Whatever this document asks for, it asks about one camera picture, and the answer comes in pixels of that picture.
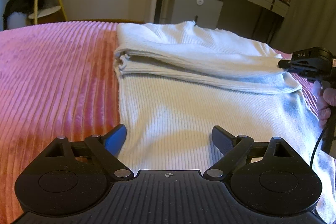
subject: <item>white knit sweater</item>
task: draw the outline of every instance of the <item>white knit sweater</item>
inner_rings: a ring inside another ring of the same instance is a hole
[[[244,60],[248,55],[276,56],[270,47],[226,31],[194,27],[192,22],[141,27],[136,27],[134,32],[131,31],[133,26],[127,24],[117,29],[120,47],[115,52],[115,70],[120,84],[120,120],[128,130],[119,159],[125,165],[135,173],[139,169],[199,169],[203,173],[222,157],[211,141],[210,134],[215,125],[233,135],[248,135],[255,141],[268,142],[272,136],[280,136],[309,162],[320,134],[318,120],[307,108],[300,86],[290,74],[284,74],[276,67],[270,68],[269,74],[261,69],[257,80],[257,70],[250,69],[253,77],[235,77],[225,75],[221,67],[223,74],[218,75],[216,64],[223,61],[222,57],[209,66],[211,69],[200,71],[206,60],[199,58],[197,65],[189,62],[190,57],[197,59],[200,56],[196,52],[194,55],[189,52],[184,60],[177,51],[173,54],[173,62],[180,60],[176,65],[170,64],[162,51],[163,59],[158,63],[153,62],[152,49],[146,51],[140,45],[153,45],[151,40],[154,39],[155,43],[161,41],[172,47],[174,44],[176,47],[196,44],[209,52],[241,54],[236,60]],[[166,50],[166,57],[171,54],[172,51]],[[207,59],[213,62],[211,54]],[[181,69],[186,61],[193,68]],[[248,65],[237,66],[233,62],[232,69],[235,67],[238,72],[243,72],[244,68],[248,70]],[[174,68],[178,73],[168,75],[167,72]],[[205,85],[201,81],[203,77],[221,81],[228,88],[211,85],[211,81]],[[234,81],[234,85],[230,86],[229,81]],[[248,92],[242,91],[249,84],[253,87]],[[318,212],[327,223],[332,223],[336,220],[335,163],[318,149],[314,170],[323,184]]]

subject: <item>cabinet knob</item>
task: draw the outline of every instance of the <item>cabinet knob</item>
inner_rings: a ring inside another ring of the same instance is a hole
[[[204,3],[204,0],[196,0],[196,3],[197,3],[197,5],[203,5],[203,3]]]

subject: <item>crosshair marking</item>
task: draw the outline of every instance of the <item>crosshair marking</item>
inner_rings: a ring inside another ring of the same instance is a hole
[[[174,175],[172,174],[172,173],[167,173],[167,174],[165,174],[165,177],[168,177],[168,178],[171,178],[171,177],[173,177]]]

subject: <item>vanity table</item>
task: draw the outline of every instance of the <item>vanity table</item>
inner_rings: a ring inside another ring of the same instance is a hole
[[[270,44],[289,9],[281,0],[170,0],[167,22],[194,20]]]

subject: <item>curtain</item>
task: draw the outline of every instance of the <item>curtain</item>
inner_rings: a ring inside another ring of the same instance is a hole
[[[336,0],[292,0],[271,46],[287,53],[324,47],[336,55]]]

